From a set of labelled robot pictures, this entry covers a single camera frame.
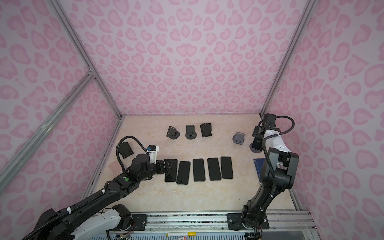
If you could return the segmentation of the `black folding phone stand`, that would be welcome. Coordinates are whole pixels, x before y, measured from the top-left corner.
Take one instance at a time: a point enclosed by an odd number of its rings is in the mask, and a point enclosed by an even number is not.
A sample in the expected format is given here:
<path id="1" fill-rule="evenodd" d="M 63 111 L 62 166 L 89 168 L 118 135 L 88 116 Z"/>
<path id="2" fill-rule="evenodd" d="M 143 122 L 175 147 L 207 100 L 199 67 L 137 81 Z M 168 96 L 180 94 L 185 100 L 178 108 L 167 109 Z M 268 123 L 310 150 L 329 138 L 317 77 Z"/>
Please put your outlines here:
<path id="1" fill-rule="evenodd" d="M 212 136 L 212 124 L 211 123 L 203 123 L 200 125 L 202 137 L 211 137 Z"/>

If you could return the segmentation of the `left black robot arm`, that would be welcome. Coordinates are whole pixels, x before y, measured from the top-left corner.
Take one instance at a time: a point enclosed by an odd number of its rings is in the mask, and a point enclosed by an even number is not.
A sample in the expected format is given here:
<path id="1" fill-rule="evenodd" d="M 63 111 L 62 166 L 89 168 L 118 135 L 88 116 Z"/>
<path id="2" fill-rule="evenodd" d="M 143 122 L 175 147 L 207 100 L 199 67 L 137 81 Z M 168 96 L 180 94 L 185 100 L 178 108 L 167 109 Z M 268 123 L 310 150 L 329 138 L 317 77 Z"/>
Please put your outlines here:
<path id="1" fill-rule="evenodd" d="M 165 159 L 151 163 L 148 154 L 137 155 L 131 166 L 107 181 L 95 194 L 59 211 L 49 209 L 39 218 L 34 230 L 24 240 L 73 240 L 75 229 L 108 205 L 139 188 L 140 183 L 154 175 L 168 174 L 174 162 Z"/>

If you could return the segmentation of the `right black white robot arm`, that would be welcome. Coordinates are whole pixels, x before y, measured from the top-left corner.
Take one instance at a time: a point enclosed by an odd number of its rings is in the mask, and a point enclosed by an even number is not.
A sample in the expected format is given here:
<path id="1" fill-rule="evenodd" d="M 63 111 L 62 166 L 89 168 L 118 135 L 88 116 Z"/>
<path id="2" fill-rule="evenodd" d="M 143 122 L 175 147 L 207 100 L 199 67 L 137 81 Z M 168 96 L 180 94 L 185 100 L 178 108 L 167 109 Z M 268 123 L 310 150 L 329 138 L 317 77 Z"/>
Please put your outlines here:
<path id="1" fill-rule="evenodd" d="M 265 161 L 260 173 L 261 186 L 243 207 L 241 224 L 246 229 L 261 227 L 275 197 L 294 185 L 299 155 L 291 152 L 283 140 L 283 135 L 294 127 L 292 118 L 274 114 L 264 114 L 255 127 L 253 148 L 264 153 Z"/>

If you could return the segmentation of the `black phone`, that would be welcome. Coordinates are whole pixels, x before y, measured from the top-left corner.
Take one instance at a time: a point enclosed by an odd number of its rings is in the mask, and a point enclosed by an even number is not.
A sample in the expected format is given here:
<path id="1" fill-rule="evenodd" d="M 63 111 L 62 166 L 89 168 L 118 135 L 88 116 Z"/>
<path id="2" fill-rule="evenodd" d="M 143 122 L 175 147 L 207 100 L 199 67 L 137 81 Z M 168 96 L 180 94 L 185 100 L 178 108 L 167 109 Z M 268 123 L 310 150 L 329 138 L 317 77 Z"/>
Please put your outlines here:
<path id="1" fill-rule="evenodd" d="M 195 182 L 206 180 L 205 165 L 203 159 L 193 159 L 193 175 Z"/>
<path id="2" fill-rule="evenodd" d="M 255 137 L 252 143 L 253 147 L 256 149 L 263 149 L 263 137 Z"/>
<path id="3" fill-rule="evenodd" d="M 218 158 L 208 158 L 207 159 L 209 176 L 211 181 L 219 181 L 222 179 L 221 169 L 219 165 Z"/>
<path id="4" fill-rule="evenodd" d="M 179 164 L 178 175 L 177 175 L 177 184 L 178 185 L 187 185 L 189 183 L 191 163 L 186 161 L 181 161 Z"/>
<path id="5" fill-rule="evenodd" d="M 176 176 L 166 176 L 165 175 L 165 182 L 176 182 L 177 175 Z"/>
<path id="6" fill-rule="evenodd" d="M 221 172 L 223 179 L 233 179 L 233 165 L 231 157 L 221 157 Z"/>

